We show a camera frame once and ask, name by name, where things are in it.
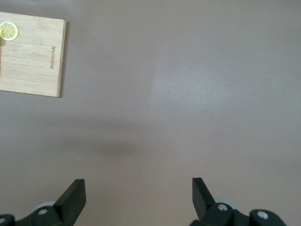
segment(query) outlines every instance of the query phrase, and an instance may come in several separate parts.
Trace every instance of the cutting board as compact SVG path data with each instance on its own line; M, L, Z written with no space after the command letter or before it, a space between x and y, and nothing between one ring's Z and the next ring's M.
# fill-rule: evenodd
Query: cutting board
M0 12L4 21L13 22L19 35L1 39L0 90L59 97L66 22Z

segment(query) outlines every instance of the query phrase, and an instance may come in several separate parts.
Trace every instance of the metal bolt head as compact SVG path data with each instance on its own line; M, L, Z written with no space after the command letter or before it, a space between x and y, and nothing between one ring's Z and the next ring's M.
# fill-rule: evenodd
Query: metal bolt head
M220 210L220 211L228 211L228 207L224 204L219 204L217 206L217 208Z
M261 219L267 220L269 219L269 216L267 213L263 212L263 211L258 211L257 212L257 216L259 216Z

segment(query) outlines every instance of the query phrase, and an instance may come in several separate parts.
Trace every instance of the lemon slice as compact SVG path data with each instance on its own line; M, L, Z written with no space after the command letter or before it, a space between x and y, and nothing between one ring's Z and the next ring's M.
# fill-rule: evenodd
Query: lemon slice
M0 24L1 30L1 38L5 41L15 40L19 34L19 30L17 26L10 21L4 21Z

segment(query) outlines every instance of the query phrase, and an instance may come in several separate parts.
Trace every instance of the gray table surface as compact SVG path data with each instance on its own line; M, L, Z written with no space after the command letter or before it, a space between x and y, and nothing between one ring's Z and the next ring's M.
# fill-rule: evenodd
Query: gray table surface
M187 226L191 180L300 223L299 0L1 0L67 21L61 98L0 92L0 213L84 178L77 226Z

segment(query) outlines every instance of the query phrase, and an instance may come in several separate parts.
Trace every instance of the wooden cutting board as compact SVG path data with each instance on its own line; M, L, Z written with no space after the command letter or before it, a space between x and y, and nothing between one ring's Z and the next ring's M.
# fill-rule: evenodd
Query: wooden cutting board
M0 90L60 96L66 22L0 12L0 23L19 29L13 41L0 42Z

